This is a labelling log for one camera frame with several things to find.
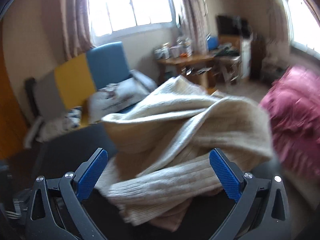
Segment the beige ribbed knit sweater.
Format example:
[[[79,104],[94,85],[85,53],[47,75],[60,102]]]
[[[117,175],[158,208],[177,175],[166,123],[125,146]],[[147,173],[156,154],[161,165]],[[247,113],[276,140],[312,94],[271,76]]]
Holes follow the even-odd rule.
[[[274,156],[268,113],[255,101],[207,94],[181,76],[102,124],[117,152],[95,188],[133,226],[174,231],[193,197],[219,193],[209,163],[214,148],[243,171]]]

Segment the white pillow blue triangles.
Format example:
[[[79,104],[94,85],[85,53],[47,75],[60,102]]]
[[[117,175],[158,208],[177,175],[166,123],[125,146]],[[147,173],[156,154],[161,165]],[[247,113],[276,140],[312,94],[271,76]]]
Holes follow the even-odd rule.
[[[46,122],[39,132],[39,141],[50,141],[80,127],[82,107],[76,106],[52,121]]]

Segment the pink red blanket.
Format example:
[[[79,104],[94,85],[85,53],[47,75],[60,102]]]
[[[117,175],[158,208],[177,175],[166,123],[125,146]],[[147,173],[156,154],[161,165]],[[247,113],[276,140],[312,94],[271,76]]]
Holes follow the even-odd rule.
[[[319,75],[293,66],[260,102],[270,116],[280,163],[303,178],[319,180]]]

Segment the white pillow with text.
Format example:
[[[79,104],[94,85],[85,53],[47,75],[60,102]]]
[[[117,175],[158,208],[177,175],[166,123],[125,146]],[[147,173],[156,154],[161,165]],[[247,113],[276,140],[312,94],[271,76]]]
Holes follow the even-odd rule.
[[[87,99],[88,122],[99,122],[104,116],[135,105],[149,94],[133,77],[120,83],[108,84]]]

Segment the grey yellow blue sofa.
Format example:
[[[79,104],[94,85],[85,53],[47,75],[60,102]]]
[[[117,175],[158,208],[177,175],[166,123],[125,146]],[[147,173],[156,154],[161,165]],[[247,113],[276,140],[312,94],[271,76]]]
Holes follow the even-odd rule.
[[[25,91],[36,119],[24,139],[24,147],[31,148],[35,141],[40,142],[39,132],[46,122],[61,117],[76,106],[82,107],[80,127],[77,129],[93,125],[88,122],[87,99],[108,84],[132,77],[150,93],[157,88],[153,79],[129,69],[123,44],[113,42],[65,62],[39,81],[34,78],[26,80]],[[135,105],[117,113],[127,113]]]

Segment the wooden desk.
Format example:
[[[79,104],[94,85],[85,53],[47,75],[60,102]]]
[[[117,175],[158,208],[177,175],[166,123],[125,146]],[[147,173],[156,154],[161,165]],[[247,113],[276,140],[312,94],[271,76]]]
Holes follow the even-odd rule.
[[[214,88],[219,76],[230,85],[241,79],[240,56],[192,55],[157,60],[159,68],[158,83],[165,82],[168,66],[172,66],[177,75],[183,75],[202,85],[204,88]]]

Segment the white cabinet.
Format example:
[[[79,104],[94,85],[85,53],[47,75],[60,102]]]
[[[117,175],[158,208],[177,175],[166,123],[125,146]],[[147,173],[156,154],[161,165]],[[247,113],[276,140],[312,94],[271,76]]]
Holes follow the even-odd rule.
[[[251,43],[249,38],[240,39],[241,78],[249,79],[251,72]]]

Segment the left pink curtain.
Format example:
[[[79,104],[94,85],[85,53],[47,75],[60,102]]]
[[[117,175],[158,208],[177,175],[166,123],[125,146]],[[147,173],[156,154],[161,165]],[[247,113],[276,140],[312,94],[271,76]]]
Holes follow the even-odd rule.
[[[89,0],[60,0],[65,57],[70,60],[94,47]]]

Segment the pink curtain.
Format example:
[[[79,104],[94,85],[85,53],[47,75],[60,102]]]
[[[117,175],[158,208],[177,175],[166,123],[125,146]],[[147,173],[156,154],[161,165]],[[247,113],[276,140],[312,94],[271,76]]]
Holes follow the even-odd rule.
[[[89,0],[60,0],[65,57],[70,60],[94,47]]]
[[[182,0],[182,29],[195,53],[207,54],[207,26],[202,0]]]

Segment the black monitor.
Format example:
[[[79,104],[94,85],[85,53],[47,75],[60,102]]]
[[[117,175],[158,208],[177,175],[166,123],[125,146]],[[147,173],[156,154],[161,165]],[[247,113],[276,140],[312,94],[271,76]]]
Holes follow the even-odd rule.
[[[219,35],[233,35],[248,38],[252,29],[246,19],[239,16],[216,16],[217,31]]]

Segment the middle pink curtain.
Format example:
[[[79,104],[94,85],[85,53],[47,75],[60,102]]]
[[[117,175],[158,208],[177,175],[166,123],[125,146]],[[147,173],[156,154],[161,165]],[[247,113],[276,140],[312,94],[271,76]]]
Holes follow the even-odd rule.
[[[207,26],[202,0],[182,0],[182,29],[195,53],[207,54]]]

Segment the window with white frame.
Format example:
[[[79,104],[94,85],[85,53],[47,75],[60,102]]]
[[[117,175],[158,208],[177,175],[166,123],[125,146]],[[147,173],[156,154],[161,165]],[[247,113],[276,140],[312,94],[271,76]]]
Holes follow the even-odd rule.
[[[173,20],[170,0],[89,0],[89,11],[95,37]]]

